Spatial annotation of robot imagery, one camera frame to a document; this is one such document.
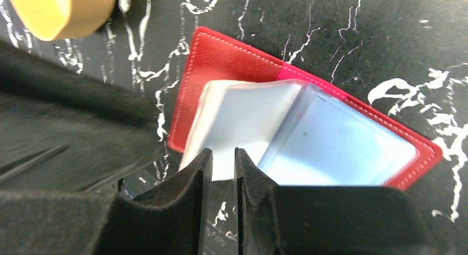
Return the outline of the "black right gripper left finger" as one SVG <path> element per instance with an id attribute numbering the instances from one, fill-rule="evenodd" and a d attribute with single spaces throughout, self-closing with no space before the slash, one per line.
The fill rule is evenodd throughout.
<path id="1" fill-rule="evenodd" d="M 1 192 L 2 254 L 202 254 L 212 175 L 203 149 L 184 169 L 120 194 Z"/>

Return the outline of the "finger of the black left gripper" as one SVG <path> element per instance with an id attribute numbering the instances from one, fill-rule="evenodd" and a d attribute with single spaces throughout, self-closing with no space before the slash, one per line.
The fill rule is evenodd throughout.
<path id="1" fill-rule="evenodd" d="M 163 155 L 156 107 L 1 42 L 1 189 L 93 190 Z"/>

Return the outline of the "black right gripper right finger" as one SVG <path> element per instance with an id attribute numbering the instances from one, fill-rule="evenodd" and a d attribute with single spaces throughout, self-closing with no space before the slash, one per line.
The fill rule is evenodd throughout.
<path id="1" fill-rule="evenodd" d="M 278 185 L 235 149 L 239 254 L 434 254 L 410 198 L 390 187 Z"/>

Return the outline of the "red leather card holder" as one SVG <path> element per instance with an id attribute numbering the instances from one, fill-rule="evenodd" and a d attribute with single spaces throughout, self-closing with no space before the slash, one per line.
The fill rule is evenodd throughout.
<path id="1" fill-rule="evenodd" d="M 206 27 L 196 29 L 168 136 L 184 168 L 204 148 L 213 180 L 235 148 L 281 185 L 408 188 L 441 148 L 329 82 Z"/>

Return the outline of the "yellow oval tray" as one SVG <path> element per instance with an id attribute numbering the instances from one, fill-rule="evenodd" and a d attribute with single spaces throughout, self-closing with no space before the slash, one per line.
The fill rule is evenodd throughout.
<path id="1" fill-rule="evenodd" d="M 9 0 L 28 30 L 42 41 L 81 38 L 110 18 L 116 0 Z"/>

